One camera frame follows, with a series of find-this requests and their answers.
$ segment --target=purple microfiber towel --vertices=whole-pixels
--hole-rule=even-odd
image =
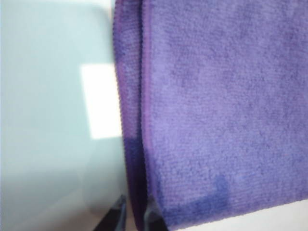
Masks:
[[[138,230],[308,198],[308,1],[117,0],[114,49]]]

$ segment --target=purple fabric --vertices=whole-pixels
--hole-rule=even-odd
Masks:
[[[308,198],[308,1],[118,0],[114,47],[140,231]]]

